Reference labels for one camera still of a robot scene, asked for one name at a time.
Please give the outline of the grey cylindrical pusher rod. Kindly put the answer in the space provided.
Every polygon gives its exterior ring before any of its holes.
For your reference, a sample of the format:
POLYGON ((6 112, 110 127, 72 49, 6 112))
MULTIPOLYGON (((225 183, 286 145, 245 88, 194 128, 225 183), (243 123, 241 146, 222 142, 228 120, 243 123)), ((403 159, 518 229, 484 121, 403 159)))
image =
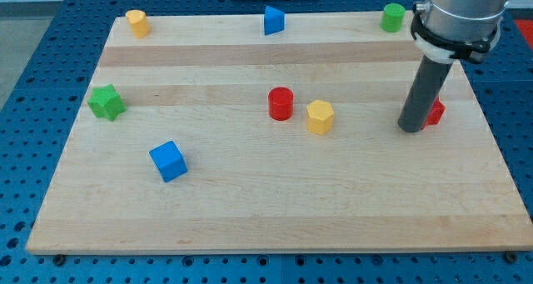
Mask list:
POLYGON ((419 132, 424 127, 450 69, 450 64, 422 58, 397 121, 400 129, 419 132))

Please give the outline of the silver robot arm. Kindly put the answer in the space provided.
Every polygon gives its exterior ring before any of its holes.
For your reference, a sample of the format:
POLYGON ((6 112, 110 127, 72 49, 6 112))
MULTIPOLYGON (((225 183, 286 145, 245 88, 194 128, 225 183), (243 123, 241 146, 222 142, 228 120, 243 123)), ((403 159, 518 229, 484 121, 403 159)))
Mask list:
POLYGON ((482 63, 500 40, 510 0, 420 0, 413 4, 411 36, 423 52, 398 126, 419 132, 457 60, 482 63))

